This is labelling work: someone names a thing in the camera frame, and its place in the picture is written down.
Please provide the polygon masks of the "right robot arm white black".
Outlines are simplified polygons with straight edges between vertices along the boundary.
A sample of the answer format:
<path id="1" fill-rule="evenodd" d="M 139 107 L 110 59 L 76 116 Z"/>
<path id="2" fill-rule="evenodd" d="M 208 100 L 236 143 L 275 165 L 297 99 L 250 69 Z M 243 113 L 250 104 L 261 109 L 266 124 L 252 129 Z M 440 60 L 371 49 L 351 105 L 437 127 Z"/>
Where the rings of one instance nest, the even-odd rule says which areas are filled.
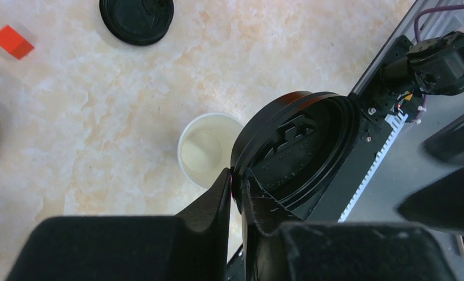
<path id="1" fill-rule="evenodd" d="M 381 81 L 393 93 L 421 88 L 428 95 L 464 92 L 464 33 L 421 41 L 407 54 L 380 70 Z"/>

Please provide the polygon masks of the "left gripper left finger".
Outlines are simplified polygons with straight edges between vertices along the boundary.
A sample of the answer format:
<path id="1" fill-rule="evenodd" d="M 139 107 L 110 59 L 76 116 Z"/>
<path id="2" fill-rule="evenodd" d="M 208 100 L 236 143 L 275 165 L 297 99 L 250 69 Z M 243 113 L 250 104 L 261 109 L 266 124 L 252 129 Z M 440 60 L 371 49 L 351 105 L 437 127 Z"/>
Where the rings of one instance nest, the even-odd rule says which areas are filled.
<path id="1" fill-rule="evenodd" d="M 8 280 L 225 280 L 231 171 L 172 216 L 51 217 Z"/>

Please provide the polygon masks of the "black cup lid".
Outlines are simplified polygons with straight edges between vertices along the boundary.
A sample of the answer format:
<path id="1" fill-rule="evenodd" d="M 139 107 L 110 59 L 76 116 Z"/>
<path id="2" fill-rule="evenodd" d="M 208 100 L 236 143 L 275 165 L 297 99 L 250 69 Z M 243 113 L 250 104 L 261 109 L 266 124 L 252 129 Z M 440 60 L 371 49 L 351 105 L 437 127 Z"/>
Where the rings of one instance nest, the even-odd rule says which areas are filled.
<path id="1" fill-rule="evenodd" d="M 357 99 L 296 91 L 276 98 L 244 126 L 231 152 L 239 210 L 251 175 L 267 194 L 305 220 L 336 221 L 358 186 L 342 183 L 360 136 Z"/>
<path id="2" fill-rule="evenodd" d="M 100 0 L 99 11 L 107 29 L 119 40 L 149 46 L 161 40 L 174 16 L 172 0 Z"/>

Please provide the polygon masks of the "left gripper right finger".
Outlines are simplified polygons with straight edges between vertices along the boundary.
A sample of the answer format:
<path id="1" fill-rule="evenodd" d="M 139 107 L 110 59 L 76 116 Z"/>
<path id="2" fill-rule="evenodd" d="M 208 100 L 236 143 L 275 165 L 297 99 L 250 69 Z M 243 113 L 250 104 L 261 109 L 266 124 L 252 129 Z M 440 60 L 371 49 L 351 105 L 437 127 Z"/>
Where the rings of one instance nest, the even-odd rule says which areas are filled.
<path id="1" fill-rule="evenodd" d="M 436 239 L 406 223 L 309 222 L 251 171 L 241 180 L 246 280 L 455 280 Z"/>

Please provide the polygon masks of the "white paper cup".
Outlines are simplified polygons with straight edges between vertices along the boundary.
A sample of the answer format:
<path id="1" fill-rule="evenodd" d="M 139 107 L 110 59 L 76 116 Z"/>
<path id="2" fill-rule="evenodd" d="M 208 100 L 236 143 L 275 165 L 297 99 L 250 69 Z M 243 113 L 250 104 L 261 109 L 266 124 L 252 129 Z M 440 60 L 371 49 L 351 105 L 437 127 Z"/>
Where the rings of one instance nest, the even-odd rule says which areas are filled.
<path id="1" fill-rule="evenodd" d="M 207 113 L 193 119 L 182 131 L 177 160 L 192 184 L 208 189 L 221 171 L 231 166 L 232 148 L 244 124 L 226 113 Z"/>

